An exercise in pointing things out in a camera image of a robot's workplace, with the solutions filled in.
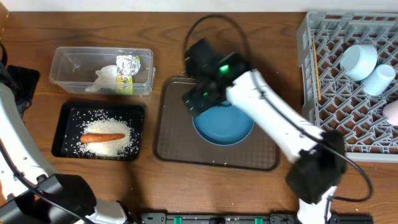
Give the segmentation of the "dark blue plate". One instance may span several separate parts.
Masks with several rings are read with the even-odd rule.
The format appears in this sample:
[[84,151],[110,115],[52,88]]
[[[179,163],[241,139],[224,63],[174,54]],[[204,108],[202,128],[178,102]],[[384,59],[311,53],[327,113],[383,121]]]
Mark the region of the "dark blue plate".
[[254,120],[238,107],[224,101],[192,118],[197,133],[218,146],[231,146],[250,135]]

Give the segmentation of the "white tissue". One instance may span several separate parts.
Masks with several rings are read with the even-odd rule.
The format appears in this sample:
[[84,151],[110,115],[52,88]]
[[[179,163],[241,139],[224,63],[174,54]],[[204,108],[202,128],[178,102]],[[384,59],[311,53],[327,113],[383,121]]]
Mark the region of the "white tissue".
[[85,88],[86,92],[97,92],[101,89],[116,89],[117,66],[108,65],[95,71],[97,78],[91,86]]

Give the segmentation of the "yellow snack wrapper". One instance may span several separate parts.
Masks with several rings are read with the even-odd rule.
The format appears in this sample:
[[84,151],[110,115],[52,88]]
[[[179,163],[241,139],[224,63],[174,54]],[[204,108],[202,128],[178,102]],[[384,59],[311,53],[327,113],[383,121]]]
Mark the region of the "yellow snack wrapper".
[[141,67],[141,59],[137,55],[118,55],[116,57],[116,93],[133,94],[133,76]]

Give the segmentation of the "orange carrot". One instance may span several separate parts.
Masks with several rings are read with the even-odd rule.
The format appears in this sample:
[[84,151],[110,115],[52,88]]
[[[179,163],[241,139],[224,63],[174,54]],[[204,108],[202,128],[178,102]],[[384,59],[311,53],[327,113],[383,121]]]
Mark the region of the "orange carrot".
[[84,144],[115,141],[124,138],[124,134],[84,134],[80,141]]

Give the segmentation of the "wooden chopstick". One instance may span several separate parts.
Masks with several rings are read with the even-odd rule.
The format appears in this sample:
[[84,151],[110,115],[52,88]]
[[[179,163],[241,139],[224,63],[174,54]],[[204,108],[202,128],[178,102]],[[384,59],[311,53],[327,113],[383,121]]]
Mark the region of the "wooden chopstick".
[[320,88],[320,79],[319,79],[319,72],[318,72],[318,60],[317,60],[317,50],[316,50],[316,43],[315,39],[312,39],[313,42],[313,57],[314,57],[314,64],[315,64],[315,78],[316,78],[316,85],[317,85],[317,95],[318,95],[318,101],[322,99],[321,96],[321,88]]

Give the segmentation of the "pile of white rice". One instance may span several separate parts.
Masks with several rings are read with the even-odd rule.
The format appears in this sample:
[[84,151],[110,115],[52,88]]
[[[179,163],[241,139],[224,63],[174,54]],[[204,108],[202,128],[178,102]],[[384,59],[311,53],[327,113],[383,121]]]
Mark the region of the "pile of white rice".
[[[144,113],[133,110],[74,108],[68,117],[62,157],[131,161],[138,157]],[[85,134],[124,134],[122,139],[82,143]]]

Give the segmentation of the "light blue bowl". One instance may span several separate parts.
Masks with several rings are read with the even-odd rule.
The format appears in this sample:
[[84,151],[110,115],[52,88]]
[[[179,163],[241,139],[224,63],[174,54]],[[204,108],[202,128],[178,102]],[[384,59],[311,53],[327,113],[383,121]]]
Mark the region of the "light blue bowl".
[[352,45],[343,53],[340,68],[354,81],[365,79],[375,68],[377,50],[372,45]]

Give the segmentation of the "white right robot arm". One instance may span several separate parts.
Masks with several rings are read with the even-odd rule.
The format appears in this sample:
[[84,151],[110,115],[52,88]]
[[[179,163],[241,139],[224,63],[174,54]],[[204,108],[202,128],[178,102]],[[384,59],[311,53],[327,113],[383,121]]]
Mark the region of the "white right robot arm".
[[201,39],[184,53],[185,72],[197,82],[184,94],[198,116],[224,101],[248,115],[279,146],[292,168],[286,176],[299,199],[300,223],[326,223],[330,202],[346,171],[344,140],[307,121],[280,98],[239,53],[224,57]]

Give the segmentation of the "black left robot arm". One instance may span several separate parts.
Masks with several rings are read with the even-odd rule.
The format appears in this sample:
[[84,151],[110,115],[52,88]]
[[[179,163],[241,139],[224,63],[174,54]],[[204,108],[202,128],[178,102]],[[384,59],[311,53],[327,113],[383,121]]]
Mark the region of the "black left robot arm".
[[1,48],[1,223],[135,223],[120,202],[97,199],[79,175],[59,174],[22,120],[40,74],[7,65]]

